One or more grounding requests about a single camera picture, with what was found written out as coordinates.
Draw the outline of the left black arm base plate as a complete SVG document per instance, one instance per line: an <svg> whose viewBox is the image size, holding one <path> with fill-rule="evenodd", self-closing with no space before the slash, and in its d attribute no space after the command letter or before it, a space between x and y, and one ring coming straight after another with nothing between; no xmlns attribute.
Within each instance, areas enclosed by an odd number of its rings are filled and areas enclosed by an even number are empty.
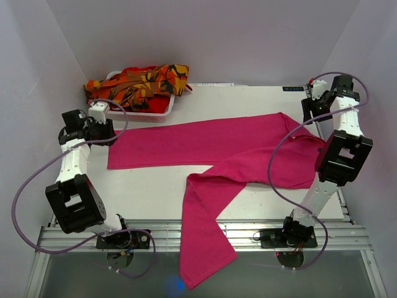
<svg viewBox="0 0 397 298"><path fill-rule="evenodd" d="M148 249L150 247L151 230L135 230L132 232L113 233L99 236L95 247L103 250Z"/></svg>

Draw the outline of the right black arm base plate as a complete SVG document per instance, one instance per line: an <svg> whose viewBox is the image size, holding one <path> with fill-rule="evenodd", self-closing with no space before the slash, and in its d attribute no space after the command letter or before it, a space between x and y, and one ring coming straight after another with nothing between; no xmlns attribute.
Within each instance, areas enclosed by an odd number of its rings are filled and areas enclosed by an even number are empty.
<svg viewBox="0 0 397 298"><path fill-rule="evenodd" d="M262 248L317 248L315 234L304 241L302 237L287 235L282 228L265 228L259 230L259 241Z"/></svg>

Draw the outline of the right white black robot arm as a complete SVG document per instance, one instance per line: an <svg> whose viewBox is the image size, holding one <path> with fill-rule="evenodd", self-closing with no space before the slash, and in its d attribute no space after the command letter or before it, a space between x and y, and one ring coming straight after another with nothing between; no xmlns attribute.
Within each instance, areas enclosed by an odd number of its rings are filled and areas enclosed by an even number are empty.
<svg viewBox="0 0 397 298"><path fill-rule="evenodd" d="M355 80L340 73L329 88L323 80L312 79L307 84L308 97L301 102L303 120L332 120L334 130L319 151L311 187L283 222L280 239L284 245L301 248L314 239L318 214L334 193L357 178L373 147L360 129L360 95L354 91Z"/></svg>

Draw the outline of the pink trousers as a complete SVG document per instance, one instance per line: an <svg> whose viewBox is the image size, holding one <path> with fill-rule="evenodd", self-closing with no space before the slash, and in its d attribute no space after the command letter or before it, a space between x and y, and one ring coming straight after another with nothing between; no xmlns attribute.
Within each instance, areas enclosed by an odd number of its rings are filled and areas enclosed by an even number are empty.
<svg viewBox="0 0 397 298"><path fill-rule="evenodd" d="M110 147L108 169L206 165L188 175L182 203L179 274L193 289L237 253L217 217L249 183L308 189L324 140L278 112L127 130Z"/></svg>

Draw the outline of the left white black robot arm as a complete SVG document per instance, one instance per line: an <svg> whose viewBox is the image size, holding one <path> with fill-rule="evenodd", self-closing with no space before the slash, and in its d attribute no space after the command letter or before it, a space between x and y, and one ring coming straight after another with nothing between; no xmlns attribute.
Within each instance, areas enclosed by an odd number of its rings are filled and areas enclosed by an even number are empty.
<svg viewBox="0 0 397 298"><path fill-rule="evenodd" d="M65 126L58 134L63 153L60 173L54 184L46 187L45 195L52 211L66 234L90 231L110 233L110 241L125 248L132 240L121 215L109 215L87 175L92 142L99 146L115 143L112 120L107 118L109 107L97 103L88 114L73 110L62 114Z"/></svg>

